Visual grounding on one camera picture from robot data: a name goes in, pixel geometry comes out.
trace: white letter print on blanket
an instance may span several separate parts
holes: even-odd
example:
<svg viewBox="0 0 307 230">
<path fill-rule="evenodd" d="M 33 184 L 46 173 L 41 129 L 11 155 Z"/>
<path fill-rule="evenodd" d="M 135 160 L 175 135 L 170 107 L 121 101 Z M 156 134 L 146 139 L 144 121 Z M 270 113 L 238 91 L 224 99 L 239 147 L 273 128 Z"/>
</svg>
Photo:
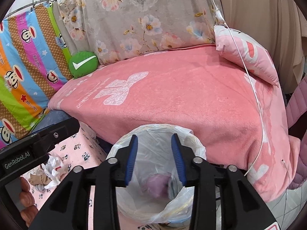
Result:
<svg viewBox="0 0 307 230">
<path fill-rule="evenodd" d="M 114 80 L 105 87 L 108 89 L 101 90 L 93 99 L 111 95 L 103 102 L 103 104 L 121 105 L 127 98 L 130 87 L 139 80 L 145 78 L 147 74 L 148 72 L 135 73 L 131 75 L 128 80 Z"/>
</svg>

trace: red star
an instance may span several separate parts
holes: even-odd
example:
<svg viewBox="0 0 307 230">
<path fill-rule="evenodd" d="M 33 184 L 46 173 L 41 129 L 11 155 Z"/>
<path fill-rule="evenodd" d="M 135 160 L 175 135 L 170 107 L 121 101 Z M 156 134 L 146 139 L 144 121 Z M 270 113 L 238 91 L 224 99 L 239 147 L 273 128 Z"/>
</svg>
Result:
<svg viewBox="0 0 307 230">
<path fill-rule="evenodd" d="M 25 102 L 27 100 L 27 97 L 25 95 L 21 95 L 21 100 Z"/>
</svg>

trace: colorful striped blanket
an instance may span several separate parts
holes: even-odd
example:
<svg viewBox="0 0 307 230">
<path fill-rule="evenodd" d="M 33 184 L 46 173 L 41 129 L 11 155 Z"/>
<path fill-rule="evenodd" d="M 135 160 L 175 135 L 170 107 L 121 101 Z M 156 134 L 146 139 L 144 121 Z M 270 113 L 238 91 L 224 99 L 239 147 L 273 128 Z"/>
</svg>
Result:
<svg viewBox="0 0 307 230">
<path fill-rule="evenodd" d="M 72 78 L 70 58 L 52 5 L 1 22 L 0 149 L 41 120 L 50 98 Z"/>
</svg>

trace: pink pillow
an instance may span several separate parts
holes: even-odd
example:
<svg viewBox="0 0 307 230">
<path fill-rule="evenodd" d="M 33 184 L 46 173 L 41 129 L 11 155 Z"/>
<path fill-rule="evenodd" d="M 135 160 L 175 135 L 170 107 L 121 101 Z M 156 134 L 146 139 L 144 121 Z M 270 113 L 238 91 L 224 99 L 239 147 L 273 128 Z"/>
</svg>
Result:
<svg viewBox="0 0 307 230">
<path fill-rule="evenodd" d="M 230 30 L 248 71 L 279 87 L 277 72 L 268 51 L 247 34 L 235 29 Z M 220 56 L 244 68 L 229 30 L 224 26 L 215 26 L 214 34 L 216 50 Z"/>
</svg>

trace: white check mark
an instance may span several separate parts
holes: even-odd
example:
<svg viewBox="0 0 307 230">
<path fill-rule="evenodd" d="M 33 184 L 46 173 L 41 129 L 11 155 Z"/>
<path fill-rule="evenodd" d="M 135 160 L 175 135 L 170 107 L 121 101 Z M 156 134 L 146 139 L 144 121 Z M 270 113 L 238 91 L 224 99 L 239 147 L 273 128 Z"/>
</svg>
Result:
<svg viewBox="0 0 307 230">
<path fill-rule="evenodd" d="M 73 65 L 74 65 L 75 69 L 77 70 L 80 66 L 82 66 L 83 64 L 85 64 L 86 62 L 88 62 L 89 60 L 91 60 L 91 59 L 93 59 L 93 58 L 96 58 L 96 56 L 94 55 L 94 56 L 92 56 L 92 57 L 90 57 L 90 58 L 87 58 L 86 60 L 83 60 L 83 61 L 81 61 L 81 62 L 78 63 L 78 64 L 76 64 L 76 63 L 73 62 Z"/>
</svg>

